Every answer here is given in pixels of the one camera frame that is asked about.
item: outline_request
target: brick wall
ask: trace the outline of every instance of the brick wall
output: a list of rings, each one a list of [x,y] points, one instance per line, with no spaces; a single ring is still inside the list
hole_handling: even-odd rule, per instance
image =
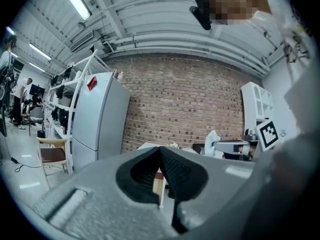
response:
[[[122,152],[145,142],[191,147],[212,130],[224,140],[243,134],[241,86],[254,78],[212,61],[141,55],[107,61],[131,92]]]

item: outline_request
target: ceiling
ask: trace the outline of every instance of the ceiling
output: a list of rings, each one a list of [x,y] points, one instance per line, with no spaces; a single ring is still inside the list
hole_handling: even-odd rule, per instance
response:
[[[105,47],[108,49],[110,42],[115,51],[103,57],[159,51],[192,54],[262,77],[281,50],[282,38],[275,26],[259,18],[204,30],[189,12],[189,7],[196,5],[194,0],[83,1],[92,13],[86,21],[69,0],[28,0],[10,25],[18,38],[14,52],[48,76],[55,75],[75,59],[72,44],[94,30]],[[32,50],[29,43],[52,59]]]

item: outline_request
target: red cloth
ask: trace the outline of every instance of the red cloth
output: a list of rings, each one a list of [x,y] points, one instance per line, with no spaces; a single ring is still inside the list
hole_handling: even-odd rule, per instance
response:
[[[88,86],[89,91],[91,91],[98,84],[97,77],[93,77],[91,81],[86,85]]]

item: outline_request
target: white wall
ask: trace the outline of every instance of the white wall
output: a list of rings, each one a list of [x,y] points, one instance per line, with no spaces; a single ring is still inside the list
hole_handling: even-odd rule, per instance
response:
[[[294,138],[298,133],[297,122],[284,99],[284,95],[292,87],[285,57],[271,67],[270,72],[262,79],[262,84],[272,93],[275,127],[279,133],[285,130],[287,134],[285,137],[279,136],[280,140]]]
[[[36,86],[39,85],[40,87],[45,88],[45,89],[48,87],[48,84],[49,84],[49,78],[44,76],[42,74],[42,72],[38,71],[37,69],[33,69],[32,67],[30,67],[28,65],[23,66],[21,73],[20,73],[20,76],[19,76],[19,79],[18,79],[18,82],[24,78],[32,78],[33,85],[36,85]],[[31,84],[26,86],[27,99],[32,98],[32,95],[29,94],[31,86],[32,86]]]

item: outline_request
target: trash can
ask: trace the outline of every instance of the trash can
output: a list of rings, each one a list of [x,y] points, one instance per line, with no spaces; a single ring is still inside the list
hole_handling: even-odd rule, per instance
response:
[[[44,130],[38,130],[38,131],[37,131],[37,137],[38,137],[38,138],[45,139],[45,138],[46,138],[45,131],[44,131]]]

